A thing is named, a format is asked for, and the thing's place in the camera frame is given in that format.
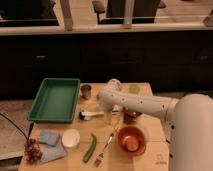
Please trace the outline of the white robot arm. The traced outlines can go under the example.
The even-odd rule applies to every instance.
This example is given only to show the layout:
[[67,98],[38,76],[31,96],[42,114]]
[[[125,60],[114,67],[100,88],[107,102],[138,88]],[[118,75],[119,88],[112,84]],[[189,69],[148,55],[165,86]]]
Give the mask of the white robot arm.
[[213,98],[189,94],[180,99],[121,91],[111,79],[98,92],[100,106],[115,105],[159,118],[170,128],[169,171],[213,171]]

